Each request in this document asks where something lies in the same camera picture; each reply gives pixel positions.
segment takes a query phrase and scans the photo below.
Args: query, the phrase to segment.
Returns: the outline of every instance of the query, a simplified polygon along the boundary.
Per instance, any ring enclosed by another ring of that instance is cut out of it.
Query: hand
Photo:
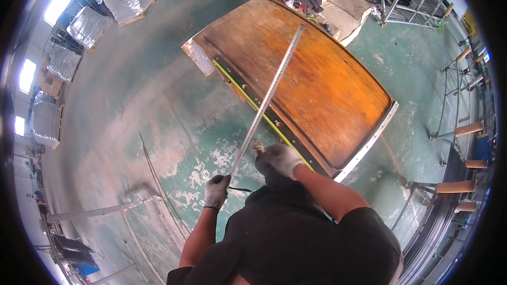
[[[227,187],[230,182],[231,175],[216,175],[208,180],[204,187],[204,205],[220,210],[227,199]]]
[[[292,180],[295,180],[294,168],[304,163],[295,148],[284,144],[274,144],[267,147],[262,159],[273,166],[280,174]]]

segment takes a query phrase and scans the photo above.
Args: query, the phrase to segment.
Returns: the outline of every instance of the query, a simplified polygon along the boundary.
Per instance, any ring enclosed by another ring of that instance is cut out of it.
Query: beige sofa
[[[347,46],[358,36],[372,5],[365,0],[322,0],[322,16],[316,16],[318,23],[328,23],[333,37]]]

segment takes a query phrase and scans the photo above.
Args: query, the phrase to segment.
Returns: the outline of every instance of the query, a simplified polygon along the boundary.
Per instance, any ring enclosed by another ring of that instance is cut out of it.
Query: sofa armrest
[[[365,0],[327,0],[351,15],[359,23],[370,14],[372,5]]]

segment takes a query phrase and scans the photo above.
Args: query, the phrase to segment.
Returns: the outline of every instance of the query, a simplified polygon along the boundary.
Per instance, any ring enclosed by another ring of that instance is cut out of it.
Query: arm
[[[204,188],[204,209],[181,252],[180,267],[195,266],[204,252],[215,244],[217,215],[227,199],[231,176],[216,175]]]
[[[298,164],[293,172],[295,180],[303,184],[317,203],[337,222],[356,208],[370,207],[353,189],[313,172],[305,164]]]
[[[292,147],[272,145],[266,148],[263,158],[282,175],[300,181],[317,203],[337,222],[356,208],[369,207],[351,188],[312,172]]]
[[[215,243],[218,213],[218,209],[215,208],[203,209],[197,225],[185,242],[179,267],[195,266],[204,251]]]

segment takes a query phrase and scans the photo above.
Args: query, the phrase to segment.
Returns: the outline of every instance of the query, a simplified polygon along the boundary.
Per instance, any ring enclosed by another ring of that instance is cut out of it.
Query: green floor
[[[144,19],[121,28],[114,24],[104,32],[65,88],[61,143],[43,157],[46,191],[55,212],[115,206],[158,194],[141,147],[141,133],[174,205],[170,211],[181,217],[183,223],[175,220],[187,235],[186,227],[193,228],[202,209],[206,180],[228,172],[255,112],[217,74],[205,77],[180,46],[246,1],[156,0]],[[456,42],[447,32],[397,24],[381,28],[368,19],[348,46],[400,104],[383,137],[343,181],[361,193],[388,226],[408,196],[400,186],[400,173],[408,180],[438,182],[445,171],[440,161],[447,157],[449,146],[430,142],[426,129],[438,127],[443,93],[440,70],[457,55]],[[267,124],[261,124],[257,137],[266,145],[278,142]],[[231,186],[257,189],[263,185],[253,159],[248,152]],[[227,219],[245,198],[246,193],[229,192],[219,214],[219,240]],[[416,226],[414,218],[420,218],[424,210],[421,200],[421,196],[414,199],[395,230],[402,245]],[[127,218],[165,279],[178,265],[183,242],[167,209],[162,203],[147,203],[131,209]],[[125,240],[149,282],[158,282],[120,213],[63,226],[97,251],[101,272],[90,276],[91,280],[130,264]],[[144,280],[132,269],[112,282]]]

